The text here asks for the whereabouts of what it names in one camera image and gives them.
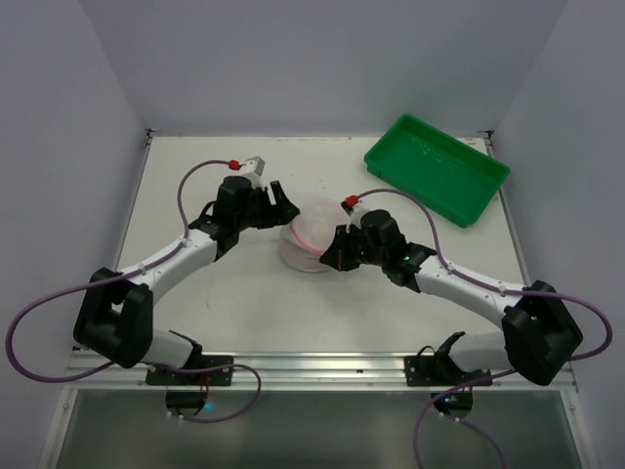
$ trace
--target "purple cable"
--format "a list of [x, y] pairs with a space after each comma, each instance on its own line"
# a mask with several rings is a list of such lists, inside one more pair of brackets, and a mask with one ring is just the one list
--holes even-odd
[[[358, 199], [361, 199], [363, 197], [367, 197], [368, 195], [374, 194], [374, 193], [395, 193], [397, 195], [402, 195], [406, 198], [408, 198], [409, 200], [411, 200], [412, 202], [414, 202], [420, 209], [421, 211], [424, 213], [424, 215], [426, 216], [426, 218], [428, 219], [428, 223], [430, 224], [430, 229], [432, 230], [432, 238], [434, 239], [434, 245], [436, 248], [436, 252], [437, 252], [437, 257], [438, 260], [440, 261], [440, 263], [446, 267], [447, 269], [449, 269], [449, 264], [447, 263], [447, 261], [445, 260], [445, 258], [442, 255], [442, 250], [440, 248], [440, 238], [438, 237], [438, 230], [437, 230], [437, 226], [434, 222], [434, 218], [432, 218], [432, 214], [430, 213], [430, 211], [428, 210], [428, 208], [415, 196], [407, 193], [407, 192], [403, 192], [397, 189], [373, 189], [371, 191], [366, 191], [361, 193], [360, 195], [357, 196]], [[481, 281], [477, 278], [473, 278], [471, 276], [468, 276], [467, 274], [460, 272], [456, 269], [451, 270], [451, 272], [456, 275], [457, 277], [468, 281], [470, 283], [472, 283], [473, 285], [479, 286], [481, 288], [484, 288], [486, 290], [489, 291], [493, 291], [493, 292], [497, 292], [499, 293], [499, 288], [497, 286], [491, 285], [489, 283], [486, 283], [484, 281]], [[577, 298], [575, 296], [571, 296], [571, 295], [566, 295], [563, 293], [556, 293], [556, 292], [548, 292], [548, 291], [525, 291], [525, 290], [504, 290], [503, 294], [505, 295], [512, 295], [512, 296], [537, 296], [537, 297], [542, 297], [542, 298], [557, 298], [560, 300], [564, 300], [564, 301], [570, 301], [571, 303], [576, 303], [580, 306], [583, 306], [584, 308], [587, 308], [588, 310], [590, 310], [591, 312], [593, 312], [600, 320], [601, 322], [604, 324], [605, 327], [605, 339], [604, 342], [597, 347], [596, 349], [593, 349], [589, 352], [583, 353], [583, 354], [579, 354], [579, 355], [574, 355], [571, 357], [572, 361], [578, 361], [578, 360], [584, 360], [584, 359], [589, 359], [591, 357], [595, 357], [598, 354], [600, 354], [601, 352], [603, 352], [605, 349], [607, 349], [607, 347], [609, 347], [609, 344], [612, 342], [612, 336], [613, 336], [613, 332], [612, 332], [612, 326], [609, 322], [609, 319], [607, 318], [607, 316], [596, 306], [592, 305], [591, 303], [587, 302], [586, 300], [583, 300], [581, 298]], [[419, 430], [421, 428], [421, 424], [423, 423], [423, 419], [425, 417], [426, 412], [428, 411], [428, 409], [440, 398], [444, 397], [444, 396], [448, 396], [450, 394], [455, 393], [456, 391], [466, 388], [468, 386], [476, 386], [479, 384], [483, 384], [484, 382], [488, 382], [491, 379], [495, 379], [495, 378], [500, 378], [503, 376], [508, 376], [510, 374], [515, 373], [515, 371], [513, 370], [508, 370], [508, 371], [503, 371], [501, 373], [497, 373], [497, 374], [493, 374], [492, 376], [488, 376], [488, 377], [483, 377], [483, 378], [478, 378], [475, 379], [473, 381], [469, 381], [466, 383], [461, 383], [458, 386], [454, 386], [453, 388], [448, 389], [447, 391], [444, 391], [436, 396], [434, 396], [428, 403], [427, 405], [425, 405], [423, 407], [423, 409], [421, 410], [421, 413], [419, 413], [419, 417], [417, 418], [417, 422], [414, 426], [414, 433], [413, 433], [413, 437], [412, 437], [412, 446], [414, 449], [414, 455], [415, 458], [417, 459], [417, 464], [420, 468], [423, 468], [423, 461], [421, 460], [421, 453], [419, 452]], [[491, 444], [494, 446], [495, 450], [497, 451], [497, 454], [499, 454], [499, 459], [501, 460], [501, 466], [505, 469], [507, 467], [506, 464], [506, 460], [504, 458], [503, 452], [501, 450], [501, 448], [497, 445], [497, 443], [495, 442], [495, 440], [488, 435], [486, 432], [484, 432], [483, 430], [481, 430], [480, 427], [478, 427], [477, 425], [475, 425], [474, 423], [468, 422], [468, 421], [464, 421], [461, 420], [461, 423], [463, 423], [464, 425], [472, 428], [473, 430], [477, 431], [478, 433], [480, 433], [481, 435], [483, 435], [485, 438], [487, 438]]]
[[233, 412], [230, 415], [226, 415], [225, 417], [198, 418], [198, 417], [195, 417], [195, 416], [192, 416], [192, 415], [186, 415], [186, 416], [183, 416], [183, 420], [187, 420], [187, 421], [193, 422], [193, 423], [220, 423], [220, 422], [226, 422], [228, 420], [232, 420], [232, 419], [238, 417], [239, 415], [244, 414], [245, 412], [247, 412], [250, 408], [252, 408], [256, 404], [258, 399], [261, 397], [261, 388], [262, 388], [262, 385], [263, 385], [262, 384], [263, 381], [261, 380], [261, 375], [258, 374], [258, 371], [256, 371], [253, 367], [248, 366], [247, 364], [242, 364], [242, 363], [222, 364], [222, 365], [219, 365], [219, 366], [211, 366], [210, 368], [199, 368], [199, 369], [181, 369], [181, 368], [167, 368], [167, 369], [169, 371], [171, 371], [172, 373], [175, 373], [175, 374], [204, 374], [204, 373], [211, 373], [213, 371], [219, 371], [219, 370], [224, 369], [224, 368], [241, 368], [241, 369], [246, 369], [247, 371], [249, 371], [250, 373], [252, 373], [254, 375], [254, 377], [256, 378], [257, 386], [256, 386], [256, 391], [254, 392], [254, 396], [252, 396], [252, 399], [250, 399], [249, 403], [244, 405], [242, 408], [240, 408], [236, 412]]
[[[204, 161], [202, 163], [199, 163], [199, 164], [193, 166], [191, 169], [188, 170], [188, 172], [185, 174], [183, 179], [180, 181], [180, 184], [178, 185], [178, 193], [177, 193], [178, 211], [180, 213], [180, 217], [181, 217], [181, 219], [183, 221], [183, 226], [184, 226], [184, 229], [185, 229], [184, 238], [188, 237], [188, 219], [187, 219], [187, 215], [185, 215], [185, 209], [183, 208], [183, 188], [185, 187], [185, 183], [187, 182], [187, 179], [190, 177], [191, 174], [193, 174], [198, 169], [203, 168], [204, 166], [208, 166], [210, 164], [225, 164], [225, 165], [228, 165], [229, 163], [227, 161], [224, 161], [224, 160], [221, 160], [221, 159], [213, 159], [213, 160]], [[153, 269], [154, 267], [159, 266], [163, 262], [168, 261], [169, 259], [174, 257], [176, 254], [178, 254], [183, 247], [184, 247], [184, 245], [182, 243], [178, 244], [174, 249], [172, 249], [170, 252], [165, 254], [160, 259], [157, 259], [157, 260], [147, 264], [145, 266], [145, 269], [146, 270]], [[91, 376], [93, 374], [96, 374], [96, 373], [102, 371], [103, 369], [108, 368], [109, 366], [112, 366], [113, 362], [106, 362], [105, 364], [102, 364], [102, 365], [100, 365], [100, 366], [98, 366], [96, 368], [84, 371], [82, 373], [74, 374], [72, 376], [56, 376], [56, 377], [42, 376], [40, 374], [33, 373], [32, 371], [26, 369], [20, 363], [20, 361], [18, 360], [18, 357], [16, 356], [16, 352], [15, 352], [15, 350], [13, 348], [13, 338], [14, 338], [16, 329], [18, 328], [18, 324], [20, 324], [21, 320], [23, 320], [23, 318], [28, 313], [30, 313], [32, 310], [34, 310], [35, 308], [37, 308], [37, 307], [39, 307], [39, 306], [41, 306], [41, 305], [43, 305], [45, 303], [48, 303], [49, 301], [56, 300], [57, 298], [61, 298], [62, 296], [69, 295], [71, 293], [76, 293], [78, 291], [88, 290], [88, 289], [91, 289], [91, 288], [98, 288], [100, 286], [110, 285], [111, 283], [115, 283], [117, 281], [121, 281], [121, 280], [125, 280], [125, 279], [128, 279], [128, 278], [132, 278], [134, 276], [137, 276], [141, 272], [142, 272], [142, 270], [137, 269], [135, 271], [128, 272], [128, 273], [126, 273], [126, 274], [124, 274], [122, 276], [113, 277], [113, 278], [107, 278], [105, 280], [98, 280], [98, 281], [93, 281], [91, 283], [83, 283], [82, 285], [72, 286], [70, 288], [66, 288], [66, 289], [57, 291], [56, 293], [51, 293], [51, 294], [46, 295], [46, 296], [44, 296], [42, 298], [39, 298], [38, 300], [33, 301], [28, 306], [23, 308], [13, 318], [13, 320], [9, 324], [9, 328], [7, 329], [7, 334], [5, 336], [4, 350], [5, 350], [6, 354], [7, 354], [7, 359], [9, 359], [9, 363], [11, 364], [11, 366], [19, 374], [25, 376], [26, 378], [32, 379], [33, 381], [38, 381], [40, 383], [68, 383], [70, 381], [76, 381], [78, 379], [86, 378], [87, 376]]]

